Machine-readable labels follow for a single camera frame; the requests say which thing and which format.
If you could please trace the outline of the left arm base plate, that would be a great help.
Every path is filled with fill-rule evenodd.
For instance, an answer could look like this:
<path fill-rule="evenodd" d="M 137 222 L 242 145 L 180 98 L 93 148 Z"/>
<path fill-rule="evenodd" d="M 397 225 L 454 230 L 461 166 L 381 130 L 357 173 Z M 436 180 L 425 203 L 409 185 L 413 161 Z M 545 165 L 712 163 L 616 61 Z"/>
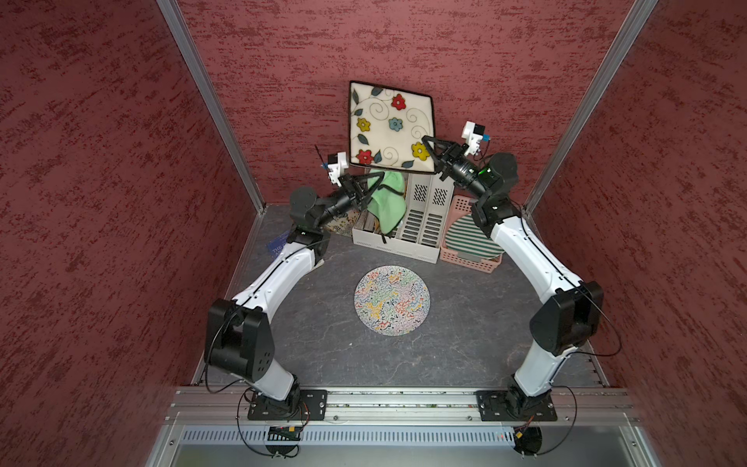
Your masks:
<path fill-rule="evenodd" d="M 282 401 L 265 395 L 254 396 L 249 402 L 248 420 L 318 421 L 324 420 L 328 391 L 323 389 L 292 389 Z"/>

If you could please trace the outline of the round colourful squiggle plate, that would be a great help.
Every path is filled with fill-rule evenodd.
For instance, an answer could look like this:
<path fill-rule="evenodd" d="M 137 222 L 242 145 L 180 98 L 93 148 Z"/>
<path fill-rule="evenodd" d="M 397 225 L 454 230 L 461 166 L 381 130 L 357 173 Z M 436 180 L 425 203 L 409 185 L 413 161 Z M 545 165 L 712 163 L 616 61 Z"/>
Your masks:
<path fill-rule="evenodd" d="M 410 334 L 430 313 L 424 280 L 412 270 L 383 266 L 365 274 L 354 293 L 354 309 L 370 330 L 387 337 Z"/>

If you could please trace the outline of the green microfiber cloth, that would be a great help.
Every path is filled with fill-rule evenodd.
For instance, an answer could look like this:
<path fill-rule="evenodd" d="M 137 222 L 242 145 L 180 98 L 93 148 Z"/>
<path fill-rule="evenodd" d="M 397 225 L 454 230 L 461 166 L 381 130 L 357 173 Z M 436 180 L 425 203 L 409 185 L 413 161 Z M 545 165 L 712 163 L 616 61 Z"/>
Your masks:
<path fill-rule="evenodd" d="M 371 173 L 384 172 L 383 183 L 373 195 L 368 206 L 369 214 L 379 221 L 379 234 L 382 241 L 395 232 L 407 211 L 406 180 L 402 173 L 388 170 L 371 170 Z"/>

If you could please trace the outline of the square floral plate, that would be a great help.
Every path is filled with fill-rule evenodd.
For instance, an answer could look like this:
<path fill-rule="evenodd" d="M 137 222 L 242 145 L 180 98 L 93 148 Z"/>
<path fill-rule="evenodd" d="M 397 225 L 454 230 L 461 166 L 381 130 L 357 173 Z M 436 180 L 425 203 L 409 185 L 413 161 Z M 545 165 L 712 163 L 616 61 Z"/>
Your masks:
<path fill-rule="evenodd" d="M 349 83 L 350 165 L 433 174 L 434 163 L 422 138 L 434 134 L 429 95 Z"/>

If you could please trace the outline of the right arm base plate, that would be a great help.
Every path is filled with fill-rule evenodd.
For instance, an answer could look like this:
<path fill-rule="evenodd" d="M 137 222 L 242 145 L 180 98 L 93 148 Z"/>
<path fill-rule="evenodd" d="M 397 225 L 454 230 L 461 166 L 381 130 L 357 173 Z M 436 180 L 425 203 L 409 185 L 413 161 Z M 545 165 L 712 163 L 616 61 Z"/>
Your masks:
<path fill-rule="evenodd" d="M 515 387 L 505 390 L 479 390 L 475 393 L 482 421 L 557 421 L 550 391 L 526 396 Z"/>

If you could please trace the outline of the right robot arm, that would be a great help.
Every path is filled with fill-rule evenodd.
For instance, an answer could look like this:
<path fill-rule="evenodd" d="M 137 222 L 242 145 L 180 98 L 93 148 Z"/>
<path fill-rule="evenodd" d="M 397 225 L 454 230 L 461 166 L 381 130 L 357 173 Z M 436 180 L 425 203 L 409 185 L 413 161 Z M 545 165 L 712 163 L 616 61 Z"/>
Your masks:
<path fill-rule="evenodd" d="M 466 143 L 432 136 L 422 142 L 439 177 L 475 198 L 475 225 L 516 263 L 542 304 L 530 320 L 532 344 L 521 367 L 498 402 L 484 405 L 502 420 L 531 420 L 548 402 L 562 365 L 596 333 L 603 291 L 563 266 L 526 225 L 510 198 L 519 181 L 514 155 L 495 153 L 480 169 L 469 160 Z"/>

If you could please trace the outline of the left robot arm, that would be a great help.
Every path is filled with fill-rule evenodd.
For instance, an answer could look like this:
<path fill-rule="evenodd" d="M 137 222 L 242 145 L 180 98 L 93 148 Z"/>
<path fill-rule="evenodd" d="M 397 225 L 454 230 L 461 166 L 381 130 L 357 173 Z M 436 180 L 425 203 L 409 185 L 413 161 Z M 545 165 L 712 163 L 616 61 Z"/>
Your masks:
<path fill-rule="evenodd" d="M 279 255 L 233 299 L 216 300 L 208 311 L 203 361 L 236 376 L 270 407 L 276 418 L 302 409 L 298 378 L 276 360 L 272 319 L 288 294 L 322 263 L 330 233 L 325 226 L 352 209 L 365 210 L 384 187 L 384 173 L 345 174 L 331 196 L 302 187 L 290 198 L 291 232 Z"/>

